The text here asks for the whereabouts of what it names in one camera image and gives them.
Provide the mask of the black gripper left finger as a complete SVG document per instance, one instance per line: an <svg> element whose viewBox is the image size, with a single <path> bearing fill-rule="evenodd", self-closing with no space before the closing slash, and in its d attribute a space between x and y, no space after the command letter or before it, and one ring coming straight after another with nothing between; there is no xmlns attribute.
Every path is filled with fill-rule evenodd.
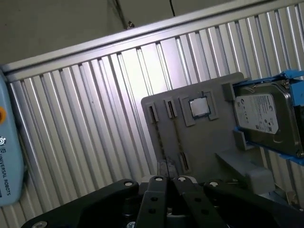
<svg viewBox="0 0 304 228"><path fill-rule="evenodd" d="M167 218L168 179L122 179L41 214L25 228L162 228Z"/></svg>

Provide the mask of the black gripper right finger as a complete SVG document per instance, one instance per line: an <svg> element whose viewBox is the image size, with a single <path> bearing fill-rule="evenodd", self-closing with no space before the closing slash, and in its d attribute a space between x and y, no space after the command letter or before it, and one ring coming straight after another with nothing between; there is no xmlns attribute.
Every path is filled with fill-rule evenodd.
<svg viewBox="0 0 304 228"><path fill-rule="evenodd" d="M182 212L194 228L302 228L304 213L233 184L209 180L199 185L168 167Z"/></svg>

